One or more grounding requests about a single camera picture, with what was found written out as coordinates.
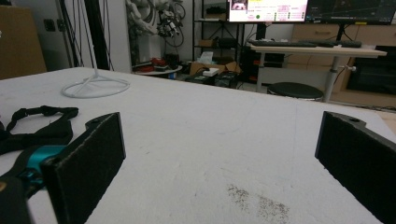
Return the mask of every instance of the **computer monitor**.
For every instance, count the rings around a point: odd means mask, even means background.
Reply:
[[[304,22],[308,0],[227,0],[229,22]]]
[[[395,10],[396,0],[309,0],[305,20],[313,23],[389,25]]]

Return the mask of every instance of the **black stool seat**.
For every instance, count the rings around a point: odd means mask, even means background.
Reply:
[[[319,101],[323,97],[323,92],[315,87],[296,82],[278,82],[272,84],[268,87],[267,92],[273,95],[315,101]]]

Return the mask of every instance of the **cardboard box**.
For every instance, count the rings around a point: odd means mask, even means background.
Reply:
[[[199,40],[198,46],[200,47],[214,47],[216,45],[215,40]]]
[[[227,21],[227,15],[225,13],[219,14],[206,14],[206,19],[219,19],[221,21]]]
[[[0,6],[0,80],[45,73],[31,10]]]
[[[241,68],[239,67],[239,64],[236,61],[234,61],[233,58],[231,57],[213,57],[213,61],[216,62],[216,64],[192,62],[190,75],[195,75],[198,72],[204,71],[203,70],[204,67],[218,68],[219,74],[224,71],[235,72],[237,74],[240,74],[242,72]]]

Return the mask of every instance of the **black box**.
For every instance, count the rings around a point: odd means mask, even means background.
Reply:
[[[225,72],[215,77],[215,86],[236,89],[238,84],[237,74]]]
[[[214,77],[206,77],[203,75],[204,72],[199,72],[195,75],[186,77],[185,81],[186,82],[192,82],[192,83],[198,83],[198,84],[204,84],[204,85],[209,85],[209,86],[214,86],[215,85],[215,78]]]

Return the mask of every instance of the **desk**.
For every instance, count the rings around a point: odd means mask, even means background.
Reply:
[[[326,79],[325,92],[323,102],[329,102],[332,94],[332,86],[337,78],[337,71],[339,66],[340,57],[359,57],[359,58],[376,58],[378,56],[387,55],[384,51],[375,49],[350,49],[350,48],[292,48],[292,47],[256,47],[251,46],[251,49],[256,50],[262,54],[260,61],[260,68],[257,80],[256,91],[259,91],[264,79],[264,55],[265,53],[284,53],[284,54],[309,54],[309,55],[322,55],[333,56],[332,68],[328,72]]]
[[[182,66],[178,66],[177,69],[169,69],[169,70],[165,70],[164,72],[157,72],[157,71],[153,71],[153,72],[134,72],[134,74],[136,75],[141,75],[141,76],[158,76],[158,77],[163,77],[164,75],[166,75],[167,78],[170,79],[175,79],[176,76],[170,77],[172,74],[180,71],[182,68]]]
[[[374,112],[100,70],[131,82],[104,98],[60,94],[91,69],[0,81],[1,120],[22,108],[76,106],[84,123],[119,111],[126,160],[88,223],[379,223],[314,157],[323,111],[347,114],[396,142]],[[32,133],[54,118],[20,120]],[[17,152],[0,157],[0,174]],[[45,190],[29,200],[35,222],[56,223]]]

